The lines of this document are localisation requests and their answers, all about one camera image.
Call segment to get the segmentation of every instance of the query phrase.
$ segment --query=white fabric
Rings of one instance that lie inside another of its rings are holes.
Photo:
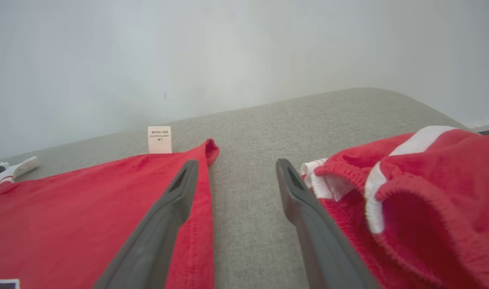
[[[327,161],[327,159],[318,159],[316,161],[311,161],[310,163],[303,163],[301,168],[302,176],[305,176],[305,185],[307,185],[307,188],[312,189],[314,195],[318,199],[332,199],[332,192],[327,188],[325,178],[314,174],[314,169],[323,166],[325,161]]]
[[[354,186],[352,183],[338,175],[318,176],[314,170],[325,164],[327,159],[318,159],[310,163],[303,163],[301,172],[305,175],[304,182],[309,189],[312,189],[318,199],[334,199],[339,201],[342,196],[351,191]]]
[[[427,126],[422,128],[417,133],[413,134],[406,142],[395,148],[392,155],[404,155],[412,153],[422,153],[432,145],[443,133],[449,130],[454,130],[451,126]],[[364,197],[366,198],[366,219],[368,221],[369,230],[373,234],[379,234],[384,231],[384,215],[382,214],[382,202],[378,201],[375,195],[382,185],[387,182],[382,170],[380,162],[376,163],[364,187]]]
[[[0,163],[0,166],[6,168],[5,171],[0,173],[0,184],[4,181],[10,181],[13,183],[14,179],[17,177],[37,167],[37,157],[31,157],[30,159],[27,159],[26,161],[14,166],[9,166],[9,163]]]

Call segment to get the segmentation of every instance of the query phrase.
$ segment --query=gray couch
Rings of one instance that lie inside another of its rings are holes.
[[[283,214],[275,162],[294,167],[345,148],[424,126],[460,123],[405,95],[352,88],[173,122],[173,151],[215,139],[210,168],[218,288],[308,288],[294,227]],[[27,153],[40,167],[18,180],[38,179],[147,152],[147,128]]]

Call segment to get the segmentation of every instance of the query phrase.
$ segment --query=white wall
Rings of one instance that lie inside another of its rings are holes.
[[[489,0],[0,0],[0,158],[357,86],[489,124]]]

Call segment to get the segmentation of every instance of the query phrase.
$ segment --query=red fabric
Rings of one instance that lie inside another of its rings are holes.
[[[189,159],[199,161],[190,218],[166,288],[213,287],[208,165],[212,139],[185,153],[144,154],[60,175],[0,184],[0,279],[22,289],[90,288]]]
[[[344,150],[317,167],[355,189],[321,203],[386,288],[489,288],[489,136],[449,130],[421,153],[389,154],[412,134]],[[384,230],[372,234],[365,183],[379,162],[375,194]]]

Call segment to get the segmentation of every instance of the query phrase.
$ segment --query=white tag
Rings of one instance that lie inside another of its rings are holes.
[[[149,153],[171,154],[171,126],[149,126]]]

